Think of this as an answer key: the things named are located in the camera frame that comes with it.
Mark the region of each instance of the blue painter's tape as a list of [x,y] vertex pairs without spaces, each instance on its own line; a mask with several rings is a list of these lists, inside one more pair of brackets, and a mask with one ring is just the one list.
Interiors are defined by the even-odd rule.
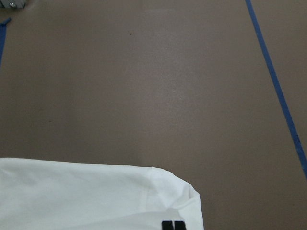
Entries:
[[287,125],[288,125],[288,128],[290,130],[292,140],[293,140],[295,148],[296,148],[296,152],[298,154],[299,160],[301,161],[301,165],[302,165],[305,177],[307,179],[307,160],[306,160],[306,156],[305,156],[301,141],[299,140],[294,122],[293,122],[291,114],[290,114],[290,110],[289,110],[287,102],[284,98],[283,91],[282,91],[282,88],[279,84],[279,81],[278,81],[278,78],[277,78],[277,75],[276,75],[270,54],[269,54],[268,49],[265,45],[265,42],[264,42],[264,39],[263,39],[263,36],[262,36],[262,32],[261,32],[260,26],[258,24],[257,17],[255,15],[251,1],[245,0],[245,2],[246,2],[246,5],[248,7],[248,11],[249,11],[251,20],[254,24],[255,32],[256,32],[256,35],[257,35],[257,38],[258,38],[264,59],[265,59],[265,62],[267,63],[267,67],[269,69],[271,79],[273,81],[273,85],[274,85],[274,88],[275,88],[277,96],[278,96],[278,100],[279,100],[280,105],[282,107],[284,117],[287,121]]
[[1,59],[4,49],[4,42],[5,42],[5,35],[6,35],[6,25],[11,21],[11,18],[6,19],[2,23],[0,23],[0,66],[1,66]]

